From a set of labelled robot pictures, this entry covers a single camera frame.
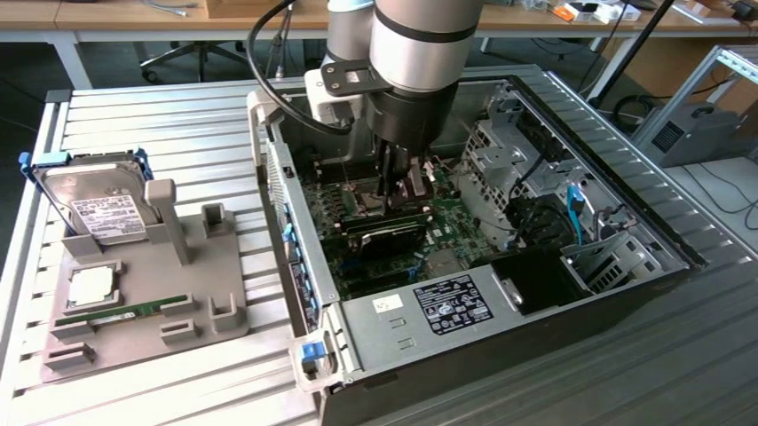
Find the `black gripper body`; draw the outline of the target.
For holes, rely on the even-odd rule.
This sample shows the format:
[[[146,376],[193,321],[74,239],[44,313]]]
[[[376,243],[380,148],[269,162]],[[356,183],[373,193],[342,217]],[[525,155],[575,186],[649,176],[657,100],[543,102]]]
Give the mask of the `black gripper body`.
[[[409,154],[424,154],[441,134],[456,92],[452,83],[432,92],[391,89],[368,93],[365,121],[373,135]]]

